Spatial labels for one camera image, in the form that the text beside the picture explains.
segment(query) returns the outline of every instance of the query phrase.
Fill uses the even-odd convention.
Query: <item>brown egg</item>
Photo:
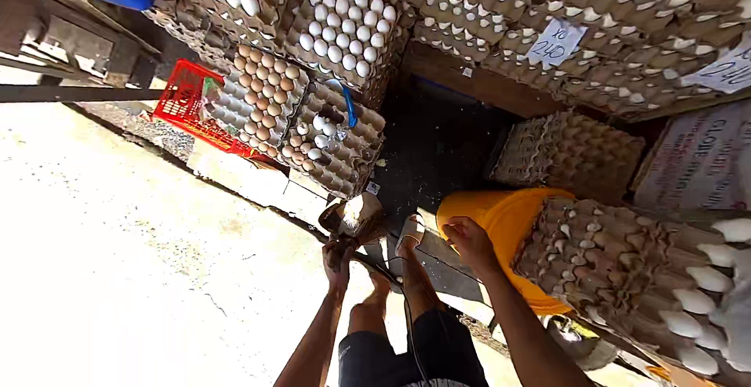
[[[243,57],[250,56],[251,51],[252,49],[248,47],[247,45],[241,44],[237,47],[237,52],[239,53],[240,56],[243,56]]]
[[[250,113],[250,120],[258,123],[264,119],[264,112],[260,110],[253,111]]]
[[[255,106],[258,107],[259,110],[266,110],[269,107],[269,100],[258,99],[258,101],[255,102]]]
[[[295,89],[295,83],[292,82],[292,79],[288,77],[283,77],[282,81],[279,82],[279,86],[281,86],[285,91],[292,91]]]
[[[253,82],[253,78],[246,73],[243,73],[242,75],[239,76],[239,83],[245,86],[246,88],[250,86],[252,82]]]
[[[264,126],[271,129],[277,125],[277,119],[274,119],[271,116],[264,116],[264,119],[261,121],[261,123],[264,123]]]
[[[250,50],[250,53],[248,54],[248,57],[250,60],[253,61],[253,63],[258,63],[261,60],[261,57],[263,57],[263,53],[261,53],[258,50]]]
[[[235,67],[237,68],[237,70],[243,70],[247,64],[248,61],[245,60],[242,56],[235,57]]]
[[[258,128],[258,132],[255,133],[255,136],[258,136],[258,139],[261,141],[266,141],[268,138],[271,138],[271,133],[266,128]]]
[[[284,91],[277,91],[274,93],[274,101],[278,104],[284,104],[287,102],[287,93]]]
[[[255,63],[248,61],[245,65],[245,72],[248,72],[248,75],[255,75],[255,71],[258,70],[258,65]]]

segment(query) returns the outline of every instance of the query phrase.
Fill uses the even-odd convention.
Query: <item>metal rod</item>
[[[0,103],[142,101],[159,99],[162,92],[90,86],[0,85]]]

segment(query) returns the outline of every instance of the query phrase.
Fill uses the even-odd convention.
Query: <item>paper sign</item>
[[[686,85],[704,85],[725,94],[733,94],[751,85],[751,32],[732,51],[700,71],[681,78]]]
[[[526,56],[532,65],[542,62],[558,66],[574,52],[586,31],[587,27],[575,27],[565,20],[552,19]]]

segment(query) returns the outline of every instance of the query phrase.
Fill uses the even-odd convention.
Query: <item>egg tray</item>
[[[300,108],[295,127],[285,138],[284,146],[290,145],[290,138],[298,135],[296,127],[300,123],[307,123],[309,126],[310,132],[303,136],[304,142],[314,145],[315,136],[323,134],[313,127],[313,118],[318,114],[330,119],[331,123],[336,123],[337,129],[346,133],[340,143],[341,149],[336,153],[324,149],[322,152],[325,160],[330,160],[331,163],[324,165],[323,161],[316,161],[313,171],[306,171],[281,153],[278,155],[286,165],[302,172],[341,199],[351,199],[365,189],[385,140],[382,133],[386,122],[383,117],[362,104],[355,103],[354,107],[358,123],[354,128],[349,128],[349,113],[344,97],[328,86],[314,82]]]
[[[691,365],[683,364],[679,349],[700,346],[700,353],[717,363],[718,373],[692,372],[735,387],[748,385],[751,373],[733,369],[713,346],[727,344],[728,333],[715,324],[711,312],[720,308],[727,293],[707,289],[709,285],[700,283],[706,276],[686,270],[700,268],[732,286],[734,271],[705,252],[706,246],[726,247],[725,242],[719,233],[660,221],[628,208],[553,196],[541,205],[512,270],[574,308],[579,318],[673,365],[692,371]],[[668,324],[676,316],[686,323]],[[716,340],[676,334],[686,324],[714,333]]]
[[[396,22],[399,22],[402,15],[402,8],[397,4],[391,4],[394,6],[397,12]],[[299,62],[305,64],[310,68],[318,68],[324,74],[332,72],[332,75],[339,79],[343,84],[354,88],[358,91],[362,91],[367,88],[367,85],[371,79],[379,78],[379,74],[384,72],[384,69],[388,66],[393,51],[391,50],[392,40],[398,37],[403,30],[399,25],[392,23],[389,34],[385,37],[385,43],[382,48],[378,49],[378,57],[374,63],[370,63],[370,74],[367,77],[362,77],[356,73],[355,70],[348,71],[344,68],[342,63],[332,63],[328,57],[318,56],[313,48],[310,51],[305,51],[300,46],[299,40],[302,33],[308,32],[308,27],[311,22],[314,21],[313,6],[310,5],[309,0],[294,0],[291,2],[287,9],[287,22],[284,24],[285,28],[288,28],[286,37],[284,38],[285,50],[288,54],[294,56]],[[341,28],[337,28],[336,34],[341,33]],[[363,43],[363,49],[370,46],[369,42]],[[363,60],[362,55],[357,56],[358,62]]]

